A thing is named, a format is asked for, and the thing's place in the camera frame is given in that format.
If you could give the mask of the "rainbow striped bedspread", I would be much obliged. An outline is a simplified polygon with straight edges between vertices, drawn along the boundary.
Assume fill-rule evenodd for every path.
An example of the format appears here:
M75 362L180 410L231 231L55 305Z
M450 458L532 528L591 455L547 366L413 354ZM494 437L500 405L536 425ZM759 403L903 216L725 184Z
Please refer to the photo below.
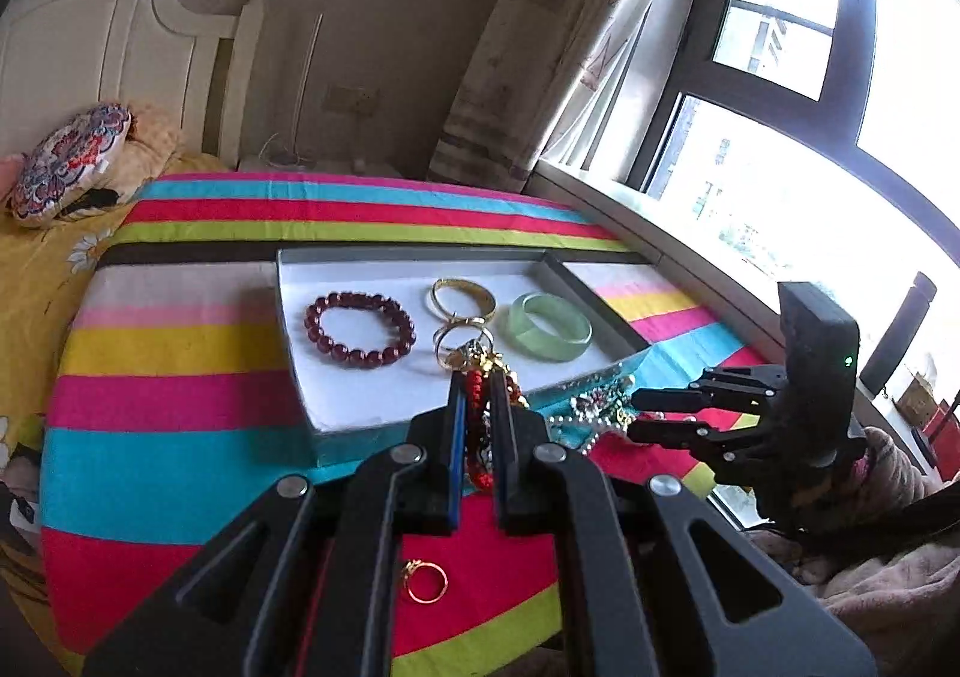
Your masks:
M71 326L47 414L41 532L62 643L85 654L280 475L319 462L281 342L291 245L580 254L584 280L651 344L641 383L682 386L757 354L576 212L403 179L220 173L143 191Z

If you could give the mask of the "beige striped curtain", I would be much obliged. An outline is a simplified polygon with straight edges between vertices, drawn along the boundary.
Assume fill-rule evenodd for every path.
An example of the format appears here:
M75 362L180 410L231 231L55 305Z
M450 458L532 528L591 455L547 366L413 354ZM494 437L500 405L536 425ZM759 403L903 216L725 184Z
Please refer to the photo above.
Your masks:
M428 163L436 181L519 191L562 160L654 0L498 0Z

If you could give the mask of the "green jade bangle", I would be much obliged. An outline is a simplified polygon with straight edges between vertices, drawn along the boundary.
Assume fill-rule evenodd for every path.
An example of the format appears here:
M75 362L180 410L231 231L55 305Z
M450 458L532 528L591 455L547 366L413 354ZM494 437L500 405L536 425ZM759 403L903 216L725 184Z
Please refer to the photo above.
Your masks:
M548 362L571 362L592 344L594 328L578 306L551 293L524 293L509 306L512 344Z

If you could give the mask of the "yellow floral bed sheet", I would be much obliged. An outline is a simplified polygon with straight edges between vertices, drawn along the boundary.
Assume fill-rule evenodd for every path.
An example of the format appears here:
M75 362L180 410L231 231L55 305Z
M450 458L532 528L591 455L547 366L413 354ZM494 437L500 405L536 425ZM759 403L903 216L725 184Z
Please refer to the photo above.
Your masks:
M44 620L83 654L212 534L213 464L293 420L270 267L213 243L501 243L478 191L231 178L183 158L130 206L2 227L2 412L41 457Z

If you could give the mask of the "gold hoop keyring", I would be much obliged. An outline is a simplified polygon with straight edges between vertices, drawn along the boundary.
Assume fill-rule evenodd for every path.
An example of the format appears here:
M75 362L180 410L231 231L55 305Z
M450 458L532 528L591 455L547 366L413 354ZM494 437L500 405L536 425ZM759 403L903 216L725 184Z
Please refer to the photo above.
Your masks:
M483 362L494 352L494 337L487 323L473 319L453 319L433 334L434 360L443 370L462 370Z

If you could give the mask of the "dark framed window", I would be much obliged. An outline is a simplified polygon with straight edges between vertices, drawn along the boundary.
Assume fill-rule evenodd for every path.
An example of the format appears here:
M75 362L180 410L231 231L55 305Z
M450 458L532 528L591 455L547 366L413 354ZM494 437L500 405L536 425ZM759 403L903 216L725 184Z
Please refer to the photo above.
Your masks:
M693 0L628 184L763 300L809 280L872 354L915 280L898 363L958 381L957 0Z

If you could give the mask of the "white wooden headboard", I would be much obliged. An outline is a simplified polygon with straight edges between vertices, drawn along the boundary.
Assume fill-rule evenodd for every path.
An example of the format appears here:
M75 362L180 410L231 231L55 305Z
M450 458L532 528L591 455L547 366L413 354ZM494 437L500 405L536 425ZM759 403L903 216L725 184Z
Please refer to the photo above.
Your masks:
M267 0L235 16L181 0L11 0L2 14L2 150L28 152L101 100L148 101L190 152L235 168Z

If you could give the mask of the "round patterned cushion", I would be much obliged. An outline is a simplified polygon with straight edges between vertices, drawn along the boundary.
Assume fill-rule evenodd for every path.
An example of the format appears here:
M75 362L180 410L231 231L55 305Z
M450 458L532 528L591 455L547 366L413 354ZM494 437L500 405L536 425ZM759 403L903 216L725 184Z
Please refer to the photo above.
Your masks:
M47 227L65 207L103 178L121 153L132 113L120 103L75 115L32 150L11 189L11 217L26 228Z

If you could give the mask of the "beige plush pillow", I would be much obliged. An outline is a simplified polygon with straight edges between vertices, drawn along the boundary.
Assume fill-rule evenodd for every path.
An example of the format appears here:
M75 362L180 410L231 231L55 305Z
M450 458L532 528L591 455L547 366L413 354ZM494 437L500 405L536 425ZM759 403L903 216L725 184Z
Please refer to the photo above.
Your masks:
M142 186L158 178L182 144L179 121L161 106L132 100L127 108L132 124L124 144L96 184L98 189L112 191L119 204L125 204Z

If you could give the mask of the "white bedside table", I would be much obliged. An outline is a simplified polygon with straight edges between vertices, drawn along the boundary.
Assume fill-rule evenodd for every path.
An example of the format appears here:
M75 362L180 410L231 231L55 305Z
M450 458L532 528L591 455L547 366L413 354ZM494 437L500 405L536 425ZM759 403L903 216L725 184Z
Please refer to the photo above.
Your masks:
M242 157L238 170L242 173L286 172L324 173L338 176L370 176L371 178L400 178L397 168L387 161L366 160L361 157L309 157L291 152L249 155Z

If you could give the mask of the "gold bangle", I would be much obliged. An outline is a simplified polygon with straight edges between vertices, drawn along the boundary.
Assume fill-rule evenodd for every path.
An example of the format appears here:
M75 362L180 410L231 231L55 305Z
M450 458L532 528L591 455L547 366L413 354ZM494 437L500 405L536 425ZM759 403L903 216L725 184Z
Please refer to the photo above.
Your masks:
M496 296L468 278L438 278L428 289L428 301L444 323L485 324L498 310Z

